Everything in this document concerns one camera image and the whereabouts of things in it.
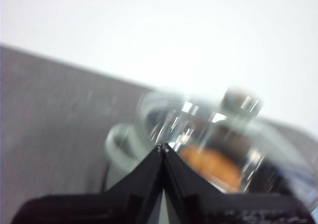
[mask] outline clear glass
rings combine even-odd
[[[140,136],[150,141],[146,146],[168,143],[222,192],[276,192],[296,196],[310,210],[317,205],[313,169],[277,131],[257,119],[164,92],[146,94],[136,118]]]

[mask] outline gray surface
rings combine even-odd
[[[1,49],[1,223],[26,200],[100,191],[110,127],[130,121],[146,88]],[[315,167],[318,145],[274,125]]]

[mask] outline white wall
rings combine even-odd
[[[1,40],[142,84],[249,88],[318,137],[318,0],[1,0]]]

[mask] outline mug handle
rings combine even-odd
[[[132,128],[131,124],[116,125],[111,128],[105,140],[106,157],[127,173],[131,172],[139,164],[139,161],[127,155],[116,141],[126,139]]]

